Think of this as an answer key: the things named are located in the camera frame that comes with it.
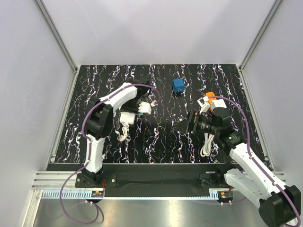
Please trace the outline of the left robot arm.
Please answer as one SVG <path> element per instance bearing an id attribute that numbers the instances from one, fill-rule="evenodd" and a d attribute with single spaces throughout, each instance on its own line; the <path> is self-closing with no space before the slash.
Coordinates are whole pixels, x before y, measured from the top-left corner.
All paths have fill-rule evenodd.
<path id="1" fill-rule="evenodd" d="M 98 187 L 102 183 L 103 147 L 113 128 L 114 113 L 120 110 L 123 134 L 118 136 L 118 140 L 123 141 L 128 137 L 129 126 L 134 124 L 136 116 L 151 113 L 151 105 L 142 101 L 151 89 L 147 79 L 129 79 L 108 95 L 89 100 L 88 112 L 81 128 L 87 141 L 86 159 L 81 173 L 91 187 Z"/>

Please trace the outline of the white usb charger plug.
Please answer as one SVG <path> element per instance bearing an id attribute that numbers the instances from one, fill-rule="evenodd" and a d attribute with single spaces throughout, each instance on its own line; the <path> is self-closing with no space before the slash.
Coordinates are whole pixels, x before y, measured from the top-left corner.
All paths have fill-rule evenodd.
<path id="1" fill-rule="evenodd" d="M 141 114 L 151 114 L 152 107 L 150 103 L 147 102 L 140 102 L 138 107 L 138 112 Z"/>

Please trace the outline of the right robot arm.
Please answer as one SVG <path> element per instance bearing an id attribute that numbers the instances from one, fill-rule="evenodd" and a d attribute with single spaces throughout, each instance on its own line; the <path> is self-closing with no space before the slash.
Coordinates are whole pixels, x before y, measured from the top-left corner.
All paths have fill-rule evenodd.
<path id="1" fill-rule="evenodd" d="M 197 131 L 214 136 L 215 143 L 244 170 L 226 164 L 215 175 L 219 187 L 231 186 L 242 193 L 258 209 L 263 222 L 269 227 L 289 225 L 296 219 L 301 225 L 301 192 L 288 186 L 271 172 L 258 156 L 253 154 L 249 143 L 233 129 L 227 108 L 216 107 L 208 118 L 199 111 L 190 111 L 173 129 L 184 134 Z"/>

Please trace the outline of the white multicolour power strip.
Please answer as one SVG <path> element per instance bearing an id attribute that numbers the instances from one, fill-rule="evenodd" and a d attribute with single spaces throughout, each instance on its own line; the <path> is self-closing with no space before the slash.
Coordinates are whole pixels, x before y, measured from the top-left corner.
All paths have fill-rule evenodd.
<path id="1" fill-rule="evenodd" d="M 130 113 L 130 112 L 121 112 L 120 113 L 120 118 L 119 121 L 122 124 L 129 124 L 129 125 L 133 125 L 134 121 L 136 118 L 136 114 L 135 113 Z"/>

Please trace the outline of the orange power strip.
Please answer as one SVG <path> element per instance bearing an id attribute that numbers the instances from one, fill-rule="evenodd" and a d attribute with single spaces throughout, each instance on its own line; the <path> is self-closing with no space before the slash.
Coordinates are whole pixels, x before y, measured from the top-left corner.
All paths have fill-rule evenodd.
<path id="1" fill-rule="evenodd" d="M 208 103 L 210 105 L 210 111 L 212 112 L 215 108 L 215 101 L 217 100 L 214 92 L 207 92 L 206 97 L 208 98 Z"/>

